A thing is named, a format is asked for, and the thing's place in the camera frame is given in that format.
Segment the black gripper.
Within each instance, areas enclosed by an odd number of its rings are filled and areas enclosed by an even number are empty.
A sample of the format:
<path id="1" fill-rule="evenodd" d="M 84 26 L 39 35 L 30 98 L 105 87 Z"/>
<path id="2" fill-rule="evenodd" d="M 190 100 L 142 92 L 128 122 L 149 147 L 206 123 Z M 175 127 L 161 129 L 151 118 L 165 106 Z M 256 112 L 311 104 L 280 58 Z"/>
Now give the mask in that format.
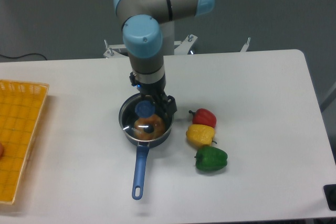
<path id="1" fill-rule="evenodd" d="M 131 85 L 137 87 L 138 91 L 142 95 L 151 95 L 154 102 L 158 107 L 167 114 L 168 117 L 172 118 L 177 111 L 175 98 L 171 95 L 166 95 L 164 93 L 164 88 L 166 85 L 165 78 L 161 78 L 155 83 L 142 83 L 136 79 L 136 75 L 131 72 L 129 76 Z"/>

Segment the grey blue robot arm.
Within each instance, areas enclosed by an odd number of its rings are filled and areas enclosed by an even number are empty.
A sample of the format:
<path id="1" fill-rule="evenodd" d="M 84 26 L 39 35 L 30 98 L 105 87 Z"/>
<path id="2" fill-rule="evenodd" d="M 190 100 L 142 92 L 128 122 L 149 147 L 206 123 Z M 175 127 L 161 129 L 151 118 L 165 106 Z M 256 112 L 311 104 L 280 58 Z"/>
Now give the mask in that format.
<path id="1" fill-rule="evenodd" d="M 177 111 L 175 99 L 166 95 L 164 38 L 161 24 L 211 12 L 215 0 L 113 0 L 132 72 L 130 81 L 142 97 L 151 96 L 168 115 Z"/>

